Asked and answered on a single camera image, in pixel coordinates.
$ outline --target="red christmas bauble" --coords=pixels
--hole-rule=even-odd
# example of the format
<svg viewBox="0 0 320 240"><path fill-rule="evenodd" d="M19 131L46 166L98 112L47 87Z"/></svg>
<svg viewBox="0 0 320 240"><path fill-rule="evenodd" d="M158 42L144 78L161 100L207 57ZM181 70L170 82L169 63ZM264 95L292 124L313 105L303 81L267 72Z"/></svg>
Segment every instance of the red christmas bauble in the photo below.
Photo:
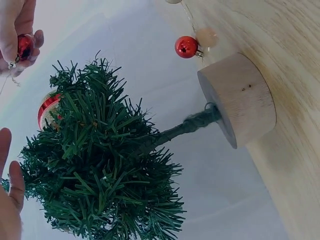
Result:
<svg viewBox="0 0 320 240"><path fill-rule="evenodd" d="M29 34L18 36L18 57L20 61L27 60L35 48L34 38Z"/></svg>
<svg viewBox="0 0 320 240"><path fill-rule="evenodd" d="M181 58L189 59L197 54L198 42L191 36L182 36L175 42L174 47Z"/></svg>

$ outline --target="wooden base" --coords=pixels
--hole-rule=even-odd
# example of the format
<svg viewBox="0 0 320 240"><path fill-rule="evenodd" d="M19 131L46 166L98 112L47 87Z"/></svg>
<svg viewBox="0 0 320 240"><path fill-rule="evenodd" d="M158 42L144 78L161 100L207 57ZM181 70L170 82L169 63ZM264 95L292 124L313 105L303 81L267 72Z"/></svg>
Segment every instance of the wooden base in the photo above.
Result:
<svg viewBox="0 0 320 240"><path fill-rule="evenodd" d="M218 122L233 148L262 137L276 125L276 110L267 83L257 67L236 53L198 72L208 102L217 104Z"/></svg>

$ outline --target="wood grain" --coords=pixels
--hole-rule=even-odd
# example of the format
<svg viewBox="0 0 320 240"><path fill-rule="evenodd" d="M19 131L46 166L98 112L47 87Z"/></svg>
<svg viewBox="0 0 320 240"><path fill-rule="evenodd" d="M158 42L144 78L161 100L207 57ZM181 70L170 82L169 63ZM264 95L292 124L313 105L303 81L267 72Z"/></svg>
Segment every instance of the wood grain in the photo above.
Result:
<svg viewBox="0 0 320 240"><path fill-rule="evenodd" d="M182 4L190 18L185 17L184 24L213 28L219 38L198 60L199 69L240 52L261 71L275 103L277 124L247 148L289 237L319 239L320 1L183 0Z"/></svg>

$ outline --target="miniature christmas tree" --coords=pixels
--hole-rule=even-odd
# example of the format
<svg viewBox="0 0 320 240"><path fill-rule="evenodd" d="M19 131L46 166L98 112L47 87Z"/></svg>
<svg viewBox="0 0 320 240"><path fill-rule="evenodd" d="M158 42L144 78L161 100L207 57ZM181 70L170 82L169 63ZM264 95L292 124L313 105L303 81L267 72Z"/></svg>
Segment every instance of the miniature christmas tree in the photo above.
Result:
<svg viewBox="0 0 320 240"><path fill-rule="evenodd" d="M26 197L42 203L54 229L90 240L176 239L184 211L173 178L183 169L161 145L219 120L217 107L159 132L106 59L59 65L53 121L21 152Z"/></svg>

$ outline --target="beige ornament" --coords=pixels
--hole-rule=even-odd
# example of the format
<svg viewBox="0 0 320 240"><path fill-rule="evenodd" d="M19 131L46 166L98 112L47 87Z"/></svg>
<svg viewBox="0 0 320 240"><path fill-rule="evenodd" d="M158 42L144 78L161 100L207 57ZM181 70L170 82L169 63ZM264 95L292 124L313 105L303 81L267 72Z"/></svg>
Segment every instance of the beige ornament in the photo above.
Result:
<svg viewBox="0 0 320 240"><path fill-rule="evenodd" d="M168 4L179 4L182 0L165 0Z"/></svg>
<svg viewBox="0 0 320 240"><path fill-rule="evenodd" d="M219 40L216 32L210 27L197 30L195 32L195 39L203 48L213 48L217 45Z"/></svg>

